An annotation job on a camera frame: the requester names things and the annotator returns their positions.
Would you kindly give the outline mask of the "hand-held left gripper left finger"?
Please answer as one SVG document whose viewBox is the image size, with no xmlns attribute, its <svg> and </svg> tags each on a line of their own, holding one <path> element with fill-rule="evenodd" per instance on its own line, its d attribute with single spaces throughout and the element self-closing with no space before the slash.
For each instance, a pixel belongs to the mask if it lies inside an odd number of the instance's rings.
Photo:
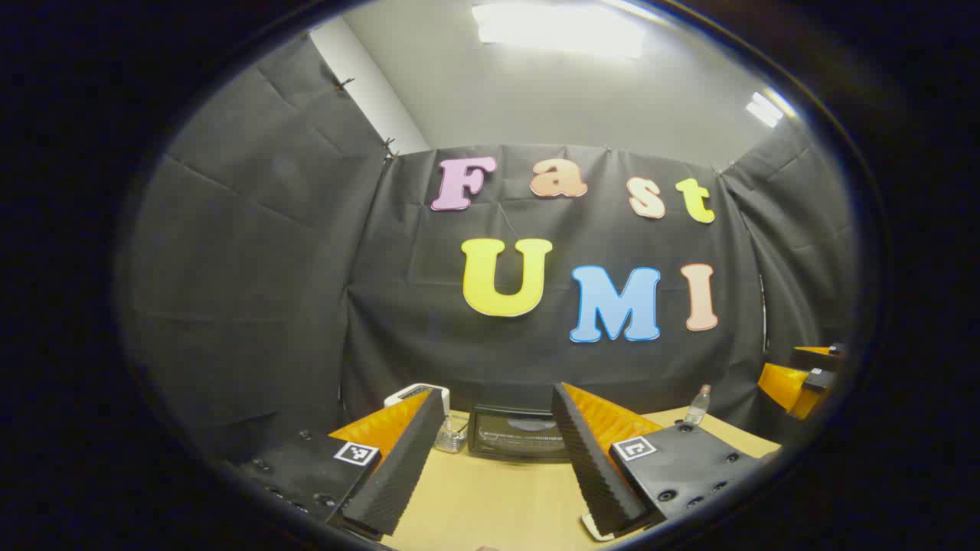
<svg viewBox="0 0 980 551">
<path fill-rule="evenodd" d="M 446 416 L 439 387 L 336 426 L 294 419 L 223 447 L 223 475 L 274 520 L 316 538 L 392 536 Z"/>
</svg>

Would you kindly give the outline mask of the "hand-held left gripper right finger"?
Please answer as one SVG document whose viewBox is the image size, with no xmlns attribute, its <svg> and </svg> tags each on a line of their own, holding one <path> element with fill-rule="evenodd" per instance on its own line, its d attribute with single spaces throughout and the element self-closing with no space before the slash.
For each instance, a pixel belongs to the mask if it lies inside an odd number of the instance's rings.
<svg viewBox="0 0 980 551">
<path fill-rule="evenodd" d="M 550 410 L 603 536 L 685 516 L 763 464 L 699 425 L 659 425 L 568 383 L 554 384 Z"/>
</svg>

